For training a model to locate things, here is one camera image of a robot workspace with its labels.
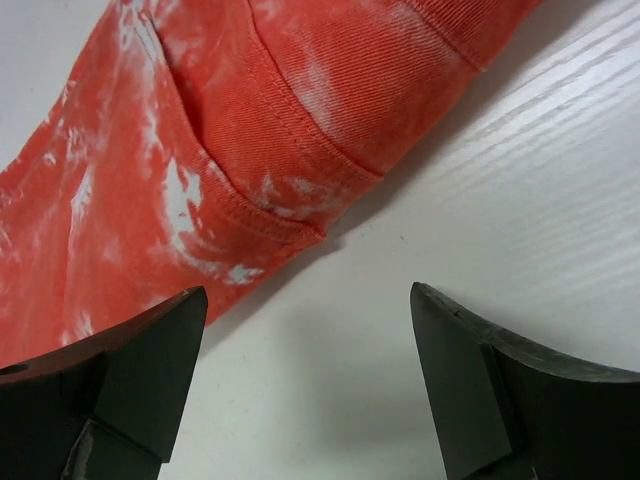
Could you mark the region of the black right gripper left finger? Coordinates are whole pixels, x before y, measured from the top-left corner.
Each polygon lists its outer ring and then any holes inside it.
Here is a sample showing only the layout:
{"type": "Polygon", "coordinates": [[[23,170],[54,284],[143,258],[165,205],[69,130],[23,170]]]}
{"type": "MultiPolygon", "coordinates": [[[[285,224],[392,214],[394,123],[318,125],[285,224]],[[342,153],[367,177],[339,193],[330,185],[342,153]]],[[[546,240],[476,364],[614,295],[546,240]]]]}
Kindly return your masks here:
{"type": "Polygon", "coordinates": [[[155,479],[169,462],[208,300],[191,288],[1,369],[4,479],[155,479]]]}

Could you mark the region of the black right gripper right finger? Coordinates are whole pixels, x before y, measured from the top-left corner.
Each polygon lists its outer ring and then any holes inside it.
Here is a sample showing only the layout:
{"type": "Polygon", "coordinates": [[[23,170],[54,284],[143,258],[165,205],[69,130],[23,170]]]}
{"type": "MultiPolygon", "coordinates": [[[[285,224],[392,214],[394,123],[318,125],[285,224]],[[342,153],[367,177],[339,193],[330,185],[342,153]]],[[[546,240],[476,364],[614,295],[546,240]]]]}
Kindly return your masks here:
{"type": "Polygon", "coordinates": [[[638,373],[543,346],[424,283],[410,303],[447,478],[638,478],[638,373]]]}

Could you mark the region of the orange white tie-dye trousers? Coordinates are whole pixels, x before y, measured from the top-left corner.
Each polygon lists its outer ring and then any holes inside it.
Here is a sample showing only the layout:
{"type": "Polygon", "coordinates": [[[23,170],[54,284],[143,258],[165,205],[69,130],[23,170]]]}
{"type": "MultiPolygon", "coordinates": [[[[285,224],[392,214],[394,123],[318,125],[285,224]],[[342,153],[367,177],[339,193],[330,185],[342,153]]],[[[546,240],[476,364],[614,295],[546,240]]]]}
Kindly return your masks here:
{"type": "Polygon", "coordinates": [[[413,147],[532,1],[113,1],[1,175],[1,362],[214,320],[413,147]]]}

